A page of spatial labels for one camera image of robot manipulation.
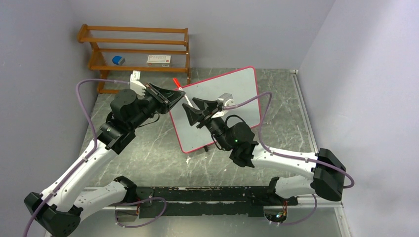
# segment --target white box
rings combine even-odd
[[[169,55],[148,55],[147,65],[149,68],[169,68],[170,58]]]

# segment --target marble floor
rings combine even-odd
[[[234,68],[192,69],[192,82],[211,78]],[[304,124],[301,105],[289,70],[257,69],[259,93],[273,92],[271,106],[263,124],[263,140],[271,147],[311,152],[309,133]],[[129,80],[130,72],[111,72],[109,79]],[[164,88],[174,88],[173,77],[186,83],[185,74],[141,73],[142,83],[153,83]],[[105,88],[121,89],[123,84],[107,83]],[[99,94],[92,112],[96,129],[105,122],[111,111],[114,94]],[[267,98],[261,98],[264,108]],[[87,130],[82,151],[92,139]],[[190,154],[180,150],[169,114],[162,115],[157,123],[136,130],[136,138],[92,178],[88,187],[103,187],[115,177],[124,175],[138,186],[240,186],[268,185],[275,176],[290,177],[293,174],[272,168],[240,168],[229,158],[229,152],[203,149]]]

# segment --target purple cable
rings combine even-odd
[[[124,228],[139,228],[139,227],[143,227],[143,226],[146,226],[148,224],[151,224],[151,223],[155,222],[158,218],[160,218],[163,215],[163,213],[166,211],[166,207],[168,205],[168,203],[166,202],[166,199],[164,199],[162,197],[151,197],[151,198],[148,198],[148,199],[144,199],[144,200],[136,201],[136,202],[132,202],[132,203],[119,203],[119,206],[138,205],[140,203],[144,203],[144,202],[151,201],[151,200],[162,200],[163,203],[165,204],[165,206],[163,207],[163,210],[160,212],[160,214],[158,216],[156,216],[155,218],[153,218],[151,221],[146,222],[146,223],[141,224],[141,225],[137,225],[137,226],[126,226],[126,225],[123,225],[123,224],[118,222],[118,218],[117,218],[117,213],[118,212],[115,211],[115,224],[117,224],[120,227],[124,227]]]
[[[259,132],[258,132],[258,136],[259,136],[259,142],[260,142],[260,144],[261,144],[261,146],[266,150],[266,151],[268,151],[269,153],[271,153],[271,154],[274,154],[274,155],[277,155],[277,156],[280,156],[280,157],[285,157],[285,158],[290,158],[290,159],[297,159],[297,160],[303,160],[303,161],[305,161],[305,159],[304,158],[302,158],[302,157],[295,157],[295,156],[289,156],[289,155],[286,155],[286,154],[281,154],[281,153],[277,153],[277,152],[273,152],[273,151],[271,151],[264,143],[263,143],[263,141],[262,141],[262,124],[263,124],[263,121],[265,120],[265,116],[266,116],[266,113],[268,112],[268,108],[269,108],[269,105],[270,105],[270,103],[271,103],[271,99],[272,99],[272,92],[270,92],[270,91],[265,91],[264,93],[262,93],[262,94],[259,94],[259,95],[257,95],[257,96],[255,96],[255,97],[253,97],[253,98],[251,98],[251,99],[249,99],[249,100],[247,100],[247,101],[245,101],[245,102],[243,102],[243,103],[240,103],[240,104],[237,104],[237,105],[232,105],[232,106],[223,106],[223,109],[224,110],[232,110],[232,109],[235,109],[235,108],[238,108],[238,107],[241,107],[241,106],[243,106],[243,105],[246,105],[246,104],[248,104],[248,103],[250,103],[251,101],[253,101],[253,100],[255,100],[255,99],[257,99],[257,98],[259,98],[259,97],[261,97],[261,96],[264,96],[264,95],[269,95],[269,100],[268,100],[268,104],[266,105],[266,109],[265,109],[265,113],[263,114],[263,116],[262,116],[262,121],[260,122],[260,125],[259,125]],[[355,181],[354,181],[354,179],[352,178],[352,176],[350,176],[348,173],[346,173],[344,170],[342,170],[342,169],[339,169],[339,168],[337,168],[336,166],[333,166],[333,165],[331,165],[331,164],[328,164],[328,163],[326,163],[326,162],[323,162],[323,161],[320,161],[320,160],[316,160],[316,159],[311,159],[311,158],[309,158],[307,161],[309,161],[309,162],[314,162],[314,163],[318,163],[318,164],[321,164],[321,165],[324,165],[324,166],[326,166],[326,167],[328,167],[328,168],[331,168],[331,169],[334,169],[334,170],[336,170],[336,171],[338,171],[338,172],[340,172],[340,173],[342,173],[343,175],[345,175],[346,177],[348,177],[348,179],[351,181],[351,183],[349,184],[349,185],[347,185],[347,186],[343,186],[343,188],[344,189],[349,189],[349,188],[352,188],[354,185],[355,185]]]
[[[77,83],[76,85],[76,94],[77,94],[77,98],[79,100],[79,104],[80,107],[83,110],[83,114],[87,119],[87,122],[89,123],[89,127],[92,130],[92,134],[93,134],[93,140],[94,140],[94,147],[93,149],[87,153],[87,155],[85,156],[86,158],[89,158],[91,156],[91,154],[93,154],[94,151],[96,151],[97,148],[97,135],[96,135],[96,131],[94,130],[94,126],[93,123],[90,119],[89,114],[87,113],[86,107],[84,106],[84,103],[82,101],[82,98],[80,96],[80,85],[86,82],[90,82],[90,81],[104,81],[104,82],[113,82],[113,83],[124,83],[124,84],[129,84],[129,82],[127,81],[121,81],[121,80],[106,80],[106,79],[86,79],[86,80],[82,80],[79,83]],[[35,209],[34,213],[32,214],[31,218],[29,219],[28,223],[26,224],[25,230],[23,232],[23,237],[26,237],[28,235],[29,232],[29,228],[32,225],[32,222],[35,220],[35,217],[38,215],[39,211],[42,209],[42,207],[52,198],[53,193],[57,193],[57,191],[61,188],[61,186],[63,186],[63,184],[70,178],[70,176],[72,174],[74,174],[74,172],[84,163],[84,160],[81,160],[79,163],[77,163],[68,173],[66,176],[64,176],[64,178],[60,181],[60,183],[57,184],[57,186],[55,187],[55,189],[52,190],[52,193],[50,193],[48,196],[46,196],[46,198],[39,204],[39,206]]]

